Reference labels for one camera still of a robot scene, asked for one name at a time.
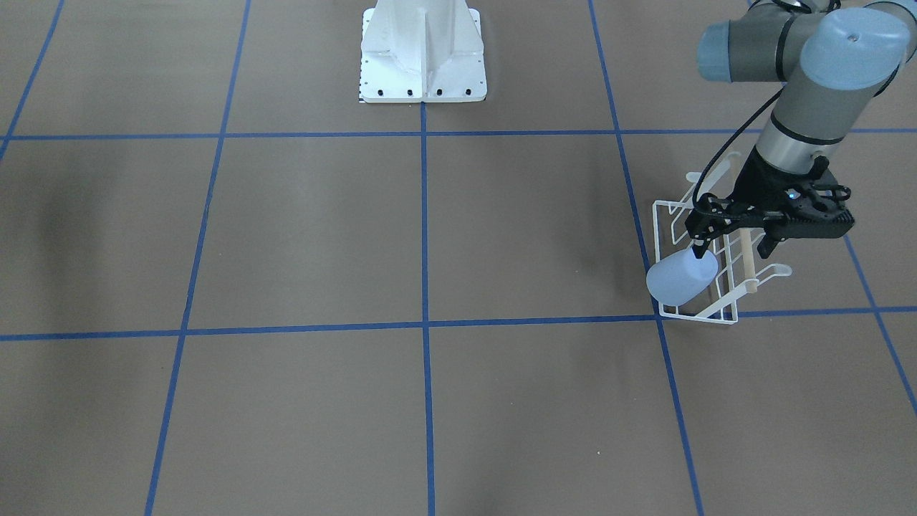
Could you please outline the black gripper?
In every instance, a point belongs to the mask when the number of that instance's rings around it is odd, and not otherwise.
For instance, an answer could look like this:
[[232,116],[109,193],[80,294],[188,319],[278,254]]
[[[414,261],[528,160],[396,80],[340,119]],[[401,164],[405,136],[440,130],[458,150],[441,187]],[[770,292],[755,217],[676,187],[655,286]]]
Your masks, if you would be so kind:
[[704,258],[711,243],[724,234],[743,228],[763,228],[757,254],[762,260],[769,259],[780,242],[785,241],[784,224],[773,222],[782,219],[782,212],[777,210],[779,196],[784,186],[802,177],[771,166],[759,151],[753,150],[728,196],[705,193],[692,200],[685,226],[694,257]]

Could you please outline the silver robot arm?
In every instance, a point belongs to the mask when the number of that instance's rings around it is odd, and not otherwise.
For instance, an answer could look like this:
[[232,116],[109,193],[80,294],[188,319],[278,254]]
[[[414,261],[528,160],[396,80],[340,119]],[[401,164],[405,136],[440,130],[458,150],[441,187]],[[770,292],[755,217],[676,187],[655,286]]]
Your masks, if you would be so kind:
[[692,193],[686,231],[700,258],[737,229],[760,228],[759,256],[786,239],[836,239],[855,225],[850,189],[830,158],[871,99],[915,56],[915,3],[757,1],[737,20],[708,26],[696,61],[704,79],[779,82],[769,119],[730,195]]

